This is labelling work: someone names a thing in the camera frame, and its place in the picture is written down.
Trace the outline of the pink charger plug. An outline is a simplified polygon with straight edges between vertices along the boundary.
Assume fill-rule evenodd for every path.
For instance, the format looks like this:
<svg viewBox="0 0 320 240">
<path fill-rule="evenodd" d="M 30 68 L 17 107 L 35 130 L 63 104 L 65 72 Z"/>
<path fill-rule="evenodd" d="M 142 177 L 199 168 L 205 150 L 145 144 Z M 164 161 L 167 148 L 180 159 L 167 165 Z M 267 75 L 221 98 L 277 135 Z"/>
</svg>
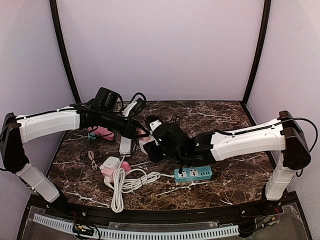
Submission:
<svg viewBox="0 0 320 240">
<path fill-rule="evenodd" d="M 150 139 L 150 135 L 148 131 L 144 131 L 143 129 L 139 128 L 138 133 L 141 135 L 140 139 L 145 139 L 145 140 Z"/>
</svg>

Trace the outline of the white cube socket adapter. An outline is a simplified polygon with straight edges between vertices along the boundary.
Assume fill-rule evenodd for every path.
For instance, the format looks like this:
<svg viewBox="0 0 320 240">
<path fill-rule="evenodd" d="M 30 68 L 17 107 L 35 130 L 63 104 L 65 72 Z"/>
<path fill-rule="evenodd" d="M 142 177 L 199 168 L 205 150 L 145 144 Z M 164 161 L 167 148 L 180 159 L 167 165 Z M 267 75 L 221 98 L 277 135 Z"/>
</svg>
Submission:
<svg viewBox="0 0 320 240">
<path fill-rule="evenodd" d="M 144 138 L 141 138 L 138 142 L 139 142 L 139 147 L 140 147 L 140 150 L 147 155 L 147 152 L 144 148 L 144 145 L 149 143 L 150 142 L 150 138 L 149 139 L 144 139 Z"/>
</svg>

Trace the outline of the pink triangular power socket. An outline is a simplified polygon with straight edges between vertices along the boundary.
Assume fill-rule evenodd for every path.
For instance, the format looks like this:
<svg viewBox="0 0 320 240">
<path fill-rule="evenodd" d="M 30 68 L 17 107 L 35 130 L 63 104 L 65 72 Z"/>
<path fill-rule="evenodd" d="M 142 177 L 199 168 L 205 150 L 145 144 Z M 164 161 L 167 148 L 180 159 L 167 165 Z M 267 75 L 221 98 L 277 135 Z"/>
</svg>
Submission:
<svg viewBox="0 0 320 240">
<path fill-rule="evenodd" d="M 109 131 L 107 128 L 101 126 L 88 127 L 87 134 L 88 133 L 95 134 L 96 139 L 102 138 L 107 141 L 113 141 L 115 136 L 113 131 Z"/>
</svg>

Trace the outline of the teal charger plug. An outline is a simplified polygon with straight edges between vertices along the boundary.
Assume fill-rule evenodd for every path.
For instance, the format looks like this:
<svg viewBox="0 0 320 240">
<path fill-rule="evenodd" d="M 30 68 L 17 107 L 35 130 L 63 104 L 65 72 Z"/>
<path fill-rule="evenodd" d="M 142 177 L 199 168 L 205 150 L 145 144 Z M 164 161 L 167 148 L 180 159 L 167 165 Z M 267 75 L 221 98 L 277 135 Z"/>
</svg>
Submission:
<svg viewBox="0 0 320 240">
<path fill-rule="evenodd" d="M 90 141 L 94 141 L 94 140 L 97 139 L 95 134 L 90 134 L 90 133 L 88 133 L 87 136 L 88 136 L 88 139 L 89 139 Z"/>
</svg>

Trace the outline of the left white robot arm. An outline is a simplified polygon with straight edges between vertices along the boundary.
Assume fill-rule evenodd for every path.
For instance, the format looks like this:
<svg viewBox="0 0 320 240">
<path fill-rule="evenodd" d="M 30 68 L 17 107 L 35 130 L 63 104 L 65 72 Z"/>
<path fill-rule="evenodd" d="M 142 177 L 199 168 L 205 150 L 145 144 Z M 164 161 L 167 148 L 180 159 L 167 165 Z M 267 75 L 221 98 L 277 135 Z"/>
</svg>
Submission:
<svg viewBox="0 0 320 240">
<path fill-rule="evenodd" d="M 28 159 L 24 144 L 59 132 L 104 127 L 134 140 L 149 135 L 137 120 L 92 109 L 84 103 L 31 115 L 5 116 L 0 133 L 0 154 L 3 171 L 18 176 L 48 203 L 63 198 L 59 189 Z"/>
</svg>

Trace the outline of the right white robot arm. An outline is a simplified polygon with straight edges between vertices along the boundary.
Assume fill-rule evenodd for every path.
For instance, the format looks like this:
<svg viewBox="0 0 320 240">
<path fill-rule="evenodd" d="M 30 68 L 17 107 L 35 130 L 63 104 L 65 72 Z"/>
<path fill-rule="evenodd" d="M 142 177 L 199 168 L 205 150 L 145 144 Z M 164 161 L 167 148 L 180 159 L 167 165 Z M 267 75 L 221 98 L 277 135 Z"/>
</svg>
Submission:
<svg viewBox="0 0 320 240">
<path fill-rule="evenodd" d="M 146 118 L 153 141 L 143 148 L 153 162 L 165 158 L 181 166 L 214 164 L 236 156 L 279 151 L 279 159 L 270 180 L 264 187 L 263 200 L 278 201 L 296 172 L 311 162 L 303 130 L 289 111 L 269 122 L 232 131 L 215 129 L 189 137 L 175 122 L 164 122 L 156 115 Z"/>
</svg>

